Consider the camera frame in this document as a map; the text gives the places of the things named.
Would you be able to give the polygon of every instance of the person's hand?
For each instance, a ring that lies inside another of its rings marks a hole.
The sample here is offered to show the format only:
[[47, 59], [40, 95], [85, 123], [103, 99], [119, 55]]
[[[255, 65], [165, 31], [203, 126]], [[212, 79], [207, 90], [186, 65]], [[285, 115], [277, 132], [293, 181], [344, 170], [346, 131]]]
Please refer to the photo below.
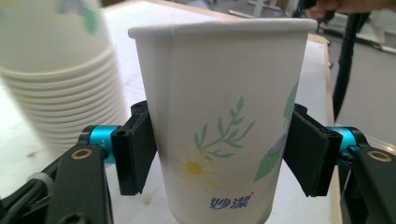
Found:
[[306, 15], [312, 19], [320, 19], [326, 15], [326, 11], [334, 11], [340, 6], [340, 0], [318, 0], [314, 7], [306, 10]]
[[314, 7], [306, 10], [306, 15], [320, 19], [326, 15], [326, 11], [362, 13], [385, 8], [396, 12], [396, 0], [317, 0]]

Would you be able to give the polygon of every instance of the cup rim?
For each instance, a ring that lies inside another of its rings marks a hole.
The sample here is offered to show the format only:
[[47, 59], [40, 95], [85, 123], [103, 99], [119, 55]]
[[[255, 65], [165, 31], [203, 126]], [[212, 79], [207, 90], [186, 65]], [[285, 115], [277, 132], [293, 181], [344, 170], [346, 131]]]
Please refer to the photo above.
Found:
[[318, 23], [311, 19], [256, 19], [203, 21], [185, 24], [145, 25], [128, 30], [129, 37], [172, 37], [183, 35], [270, 34], [315, 31]]

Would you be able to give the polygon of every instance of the leaf print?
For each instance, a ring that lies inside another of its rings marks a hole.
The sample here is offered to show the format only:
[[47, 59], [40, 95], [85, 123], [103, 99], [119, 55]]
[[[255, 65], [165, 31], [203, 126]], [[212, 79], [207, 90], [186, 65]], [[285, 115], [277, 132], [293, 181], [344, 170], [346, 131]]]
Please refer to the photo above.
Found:
[[273, 171], [282, 155], [282, 149], [285, 147], [287, 139], [288, 135], [284, 133], [268, 153], [265, 154], [264, 158], [262, 158], [262, 161], [260, 162], [254, 182], [266, 177]]
[[262, 162], [260, 162], [260, 166], [256, 173], [256, 177], [254, 178], [254, 182], [266, 177], [268, 174], [271, 173], [271, 171], [274, 169], [277, 162], [279, 161], [281, 154], [282, 153], [280, 152], [276, 153], [275, 155], [270, 155], [269, 153], [267, 153], [264, 156]]
[[84, 12], [84, 24], [85, 28], [90, 34], [94, 34], [98, 27], [98, 21], [94, 11], [86, 9]]
[[[244, 106], [244, 98], [240, 97], [238, 100], [238, 104], [236, 105], [236, 110], [230, 109], [230, 114], [231, 114], [232, 119], [227, 126], [224, 126], [222, 117], [220, 117], [218, 119], [218, 131], [219, 131], [218, 139], [216, 139], [210, 143], [204, 144], [206, 133], [207, 133], [207, 128], [208, 128], [207, 123], [204, 125], [204, 128], [201, 131], [201, 137], [197, 133], [195, 133], [194, 142], [195, 142], [195, 145], [198, 148], [198, 150], [200, 150], [200, 151], [209, 150], [211, 147], [213, 147], [214, 145], [219, 144], [219, 143], [224, 143], [224, 144], [227, 144], [228, 146], [234, 147], [234, 148], [242, 148], [243, 146], [241, 146], [237, 142], [242, 140], [248, 134], [248, 132], [250, 131], [250, 129], [253, 127], [253, 125], [255, 123], [255, 121], [251, 122], [247, 126], [247, 128], [243, 131], [243, 133], [238, 136], [238, 134], [240, 134], [241, 130], [236, 128], [236, 126], [241, 124], [242, 121], [244, 120], [244, 117], [239, 118], [239, 114], [241, 113], [243, 106]], [[216, 150], [216, 151], [209, 150], [209, 154], [212, 157], [226, 158], [226, 157], [232, 156], [234, 153], [219, 154], [218, 150]], [[206, 156], [206, 158], [209, 161], [213, 160], [210, 156], [209, 155]]]
[[294, 87], [289, 94], [288, 101], [286, 102], [285, 111], [283, 112], [283, 117], [285, 119], [291, 119], [291, 116], [293, 114], [294, 101], [296, 99], [296, 94], [298, 90], [298, 83], [299, 80], [297, 80], [296, 84], [294, 84]]

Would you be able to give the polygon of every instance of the blue gripper joint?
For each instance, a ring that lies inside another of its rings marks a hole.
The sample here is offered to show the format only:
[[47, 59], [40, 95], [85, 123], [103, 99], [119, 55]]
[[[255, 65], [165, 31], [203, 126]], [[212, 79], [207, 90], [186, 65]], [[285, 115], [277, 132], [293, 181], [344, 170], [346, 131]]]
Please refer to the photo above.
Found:
[[96, 144], [108, 155], [105, 159], [106, 164], [114, 164], [113, 144], [111, 142], [111, 133], [118, 129], [118, 125], [98, 125], [92, 132], [90, 144]]
[[340, 146], [341, 158], [338, 159], [337, 165], [350, 166], [356, 152], [360, 149], [352, 131], [345, 127], [327, 127], [327, 129], [343, 135]]

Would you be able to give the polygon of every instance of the metal bolt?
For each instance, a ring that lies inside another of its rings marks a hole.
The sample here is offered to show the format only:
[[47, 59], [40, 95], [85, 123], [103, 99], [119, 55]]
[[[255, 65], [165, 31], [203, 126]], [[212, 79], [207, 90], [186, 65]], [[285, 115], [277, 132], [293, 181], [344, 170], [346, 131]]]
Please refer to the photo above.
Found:
[[92, 154], [92, 150], [91, 149], [83, 148], [83, 149], [80, 149], [80, 150], [77, 150], [77, 151], [73, 152], [71, 158], [73, 160], [83, 160], [83, 159], [91, 156], [91, 154]]

